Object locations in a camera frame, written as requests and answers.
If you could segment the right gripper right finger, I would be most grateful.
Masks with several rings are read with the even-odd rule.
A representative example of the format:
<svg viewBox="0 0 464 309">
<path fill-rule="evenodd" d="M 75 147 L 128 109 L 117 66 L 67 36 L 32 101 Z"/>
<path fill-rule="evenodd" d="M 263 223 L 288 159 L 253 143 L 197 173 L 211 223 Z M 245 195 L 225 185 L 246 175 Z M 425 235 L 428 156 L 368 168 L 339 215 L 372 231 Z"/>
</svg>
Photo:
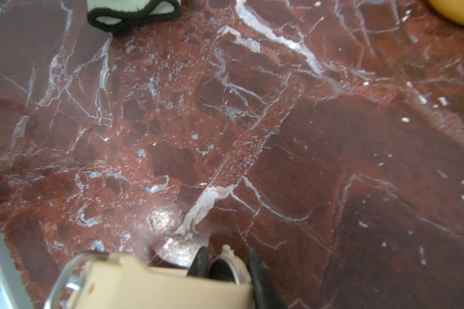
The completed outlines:
<svg viewBox="0 0 464 309">
<path fill-rule="evenodd" d="M 268 272 L 259 251 L 253 247 L 247 250 L 247 269 L 253 284 L 253 296 L 257 309 L 287 309 L 278 288 Z"/>
</svg>

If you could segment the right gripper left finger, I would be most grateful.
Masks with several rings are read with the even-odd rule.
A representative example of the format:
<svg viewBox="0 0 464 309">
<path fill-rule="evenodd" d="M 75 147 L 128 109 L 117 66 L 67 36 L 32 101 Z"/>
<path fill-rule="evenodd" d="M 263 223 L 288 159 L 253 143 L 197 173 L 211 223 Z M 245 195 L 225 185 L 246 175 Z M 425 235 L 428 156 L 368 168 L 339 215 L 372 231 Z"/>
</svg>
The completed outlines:
<svg viewBox="0 0 464 309">
<path fill-rule="evenodd" d="M 201 247 L 192 261 L 191 267 L 186 274 L 187 277 L 208 278 L 210 270 L 209 248 Z"/>
</svg>

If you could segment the cream strap watch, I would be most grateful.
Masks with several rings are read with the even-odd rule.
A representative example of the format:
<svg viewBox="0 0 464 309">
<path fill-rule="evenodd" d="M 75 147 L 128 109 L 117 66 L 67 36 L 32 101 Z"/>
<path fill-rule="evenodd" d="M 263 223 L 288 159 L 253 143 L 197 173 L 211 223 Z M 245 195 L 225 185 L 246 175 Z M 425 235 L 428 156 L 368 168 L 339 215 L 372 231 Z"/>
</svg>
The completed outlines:
<svg viewBox="0 0 464 309">
<path fill-rule="evenodd" d="M 85 251 L 64 266 L 45 308 L 255 308 L 245 262 L 229 245 L 210 260 L 208 278 L 187 277 L 188 269 L 146 266 L 128 255 Z"/>
</svg>

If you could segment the yellow plastic storage box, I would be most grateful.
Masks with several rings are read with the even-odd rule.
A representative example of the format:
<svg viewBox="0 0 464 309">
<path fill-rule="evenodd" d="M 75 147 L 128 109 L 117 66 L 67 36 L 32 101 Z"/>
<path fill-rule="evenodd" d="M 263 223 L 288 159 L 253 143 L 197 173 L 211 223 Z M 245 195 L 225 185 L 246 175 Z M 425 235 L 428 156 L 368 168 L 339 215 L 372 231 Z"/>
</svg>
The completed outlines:
<svg viewBox="0 0 464 309">
<path fill-rule="evenodd" d="M 428 0 L 445 18 L 464 26 L 464 0 Z"/>
</svg>

